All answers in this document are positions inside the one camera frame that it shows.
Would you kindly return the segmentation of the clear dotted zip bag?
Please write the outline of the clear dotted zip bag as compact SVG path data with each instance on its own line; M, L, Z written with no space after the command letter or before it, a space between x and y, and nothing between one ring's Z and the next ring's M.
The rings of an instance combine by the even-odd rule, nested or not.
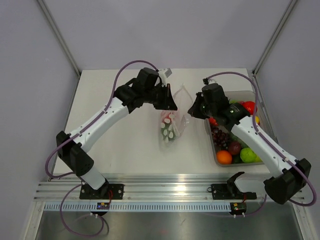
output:
M162 151L177 143L190 122L188 110L193 104L193 99L184 84L173 94L173 100L177 110L163 110L160 113L158 139Z

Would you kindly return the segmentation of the green bell pepper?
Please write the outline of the green bell pepper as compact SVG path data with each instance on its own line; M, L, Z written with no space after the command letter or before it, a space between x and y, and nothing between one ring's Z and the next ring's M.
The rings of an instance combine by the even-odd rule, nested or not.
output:
M162 140L165 143L169 143L175 140L176 135L174 132L173 125L171 123L162 122L160 124L160 133L162 136Z

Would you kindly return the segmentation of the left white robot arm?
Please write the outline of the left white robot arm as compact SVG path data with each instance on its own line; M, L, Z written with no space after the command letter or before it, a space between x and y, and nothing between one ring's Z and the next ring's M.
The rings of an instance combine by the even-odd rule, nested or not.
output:
M92 146L108 129L143 104L151 104L156 110L178 109L167 81L171 74L170 68L141 69L137 77L113 90L110 102L87 122L70 133L61 131L57 134L56 143L60 147L58 157L82 181L81 189L85 199L106 199L113 192L112 185L88 155Z

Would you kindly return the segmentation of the clear plastic food bin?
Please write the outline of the clear plastic food bin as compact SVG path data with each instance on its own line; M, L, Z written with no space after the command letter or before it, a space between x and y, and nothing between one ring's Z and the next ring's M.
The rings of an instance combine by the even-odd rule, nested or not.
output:
M229 103L243 105L250 114L253 113L255 94L253 91L228 91L225 93ZM221 167L262 165L263 161L251 147L240 137L234 135L219 124L214 118L206 119L205 126L211 140L214 160Z

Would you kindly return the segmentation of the small red tomato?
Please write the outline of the small red tomato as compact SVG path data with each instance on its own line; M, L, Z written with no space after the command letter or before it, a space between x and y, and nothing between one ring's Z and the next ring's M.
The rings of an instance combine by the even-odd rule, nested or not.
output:
M218 126L219 124L217 123L217 121L213 118L213 117L210 117L209 119L209 123L213 126Z

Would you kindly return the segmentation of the dark grape bunch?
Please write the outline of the dark grape bunch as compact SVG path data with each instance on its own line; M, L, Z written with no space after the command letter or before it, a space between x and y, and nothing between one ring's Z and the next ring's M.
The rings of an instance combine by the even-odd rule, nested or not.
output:
M210 126L213 143L221 150L226 150L231 142L229 132L220 129L217 126Z

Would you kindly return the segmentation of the dark purple plum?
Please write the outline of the dark purple plum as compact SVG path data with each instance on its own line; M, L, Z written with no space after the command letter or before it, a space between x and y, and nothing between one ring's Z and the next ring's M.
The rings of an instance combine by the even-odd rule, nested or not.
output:
M241 150L242 150L242 146L241 146L241 144L240 144L239 142L233 141L233 142L231 142L231 143L229 144L227 150L228 150L228 152L229 152L231 155L233 155L233 156L239 155L240 152L241 152Z

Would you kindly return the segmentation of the orange fruit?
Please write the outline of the orange fruit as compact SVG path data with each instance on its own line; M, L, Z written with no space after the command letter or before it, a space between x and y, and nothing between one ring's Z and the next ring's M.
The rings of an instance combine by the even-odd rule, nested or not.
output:
M220 150L216 153L218 163L222 165L230 165L233 161L232 155L227 150Z

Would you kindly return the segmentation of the lime green fruit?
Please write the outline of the lime green fruit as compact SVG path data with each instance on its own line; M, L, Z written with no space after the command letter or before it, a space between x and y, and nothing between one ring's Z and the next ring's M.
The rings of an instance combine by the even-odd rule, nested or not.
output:
M244 163L253 163L256 158L257 155L249 147L245 147L240 151L240 159Z

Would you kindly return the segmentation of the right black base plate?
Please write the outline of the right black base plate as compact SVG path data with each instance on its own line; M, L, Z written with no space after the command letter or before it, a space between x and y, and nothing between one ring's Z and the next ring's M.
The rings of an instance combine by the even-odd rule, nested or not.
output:
M213 183L207 188L213 200L256 200L255 192L241 192L235 185L228 183Z

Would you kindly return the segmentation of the aluminium mounting rail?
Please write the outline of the aluminium mounting rail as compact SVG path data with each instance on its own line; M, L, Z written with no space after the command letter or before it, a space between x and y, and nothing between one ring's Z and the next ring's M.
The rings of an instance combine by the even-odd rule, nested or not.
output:
M216 174L105 174L112 184L123 184L122 202L210 202L207 188L224 183L229 176ZM33 199L60 201L69 190L80 184L75 176L41 181Z

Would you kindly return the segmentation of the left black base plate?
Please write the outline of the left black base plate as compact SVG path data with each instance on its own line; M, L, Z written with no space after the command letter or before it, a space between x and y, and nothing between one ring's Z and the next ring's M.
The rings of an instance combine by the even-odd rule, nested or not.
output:
M81 200L122 200L124 184L105 183L99 189L93 189L89 184L81 186L79 198Z

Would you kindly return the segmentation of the left aluminium frame post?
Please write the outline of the left aluminium frame post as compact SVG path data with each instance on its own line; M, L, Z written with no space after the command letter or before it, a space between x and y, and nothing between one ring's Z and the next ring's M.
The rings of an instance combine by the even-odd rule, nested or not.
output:
M36 0L37 5L39 6L41 12L44 15L44 18L46 19L50 29L53 32L54 37L56 38L59 46L61 47L67 61L71 65L74 73L76 74L77 78L80 79L82 71L80 70L77 62L75 61L47 3L45 0Z

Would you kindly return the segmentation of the aluminium frame post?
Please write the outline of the aluminium frame post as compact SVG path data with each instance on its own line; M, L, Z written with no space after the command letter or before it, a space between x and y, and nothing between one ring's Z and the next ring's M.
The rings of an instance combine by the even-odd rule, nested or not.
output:
M289 19L291 15L293 14L295 8L297 7L299 0L290 0L288 5L286 6L283 14L281 15L275 29L273 30L271 37L269 38L265 48L262 51L262 54L260 55L257 63L255 64L252 74L254 77L256 77L259 73L259 71L262 69L264 63L268 59L270 53L272 52L274 46L277 43L277 40L279 39L281 33L286 27L286 24L289 22Z
M46 19L50 29L53 32L54 37L56 38L59 46L61 47L67 61L71 65L74 73L76 74L77 78L80 79L82 71L80 70L77 62L75 61L47 3L45 0L36 0L37 5L39 6L41 12L44 15L44 18Z

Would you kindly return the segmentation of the right aluminium frame post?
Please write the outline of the right aluminium frame post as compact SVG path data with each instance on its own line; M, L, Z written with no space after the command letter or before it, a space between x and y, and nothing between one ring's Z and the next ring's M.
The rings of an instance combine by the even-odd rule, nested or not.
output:
M288 5L286 6L283 14L281 15L275 29L273 30L271 37L269 38L265 48L262 51L262 54L260 55L257 63L255 64L252 74L254 77L256 77L259 73L259 71L262 69L264 63L268 59L270 53L272 52L274 46L277 43L277 40L279 39L281 33L286 27L286 24L289 22L289 19L291 15L293 14L295 8L297 7L299 0L290 0Z

